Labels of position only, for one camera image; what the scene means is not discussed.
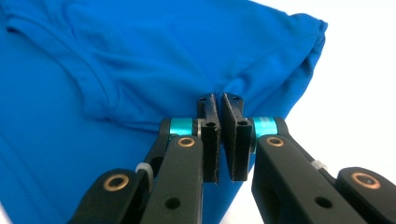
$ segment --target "blue fabric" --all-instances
hole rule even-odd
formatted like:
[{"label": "blue fabric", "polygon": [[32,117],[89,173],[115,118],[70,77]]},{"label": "blue fabric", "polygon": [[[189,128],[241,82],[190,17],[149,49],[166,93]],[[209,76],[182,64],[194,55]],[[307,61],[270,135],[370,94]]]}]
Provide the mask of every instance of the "blue fabric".
[{"label": "blue fabric", "polygon": [[[327,24],[245,0],[0,0],[0,201],[14,223],[65,223],[100,174],[134,170],[163,118],[224,91],[285,118]],[[205,184],[219,223],[240,183]]]}]

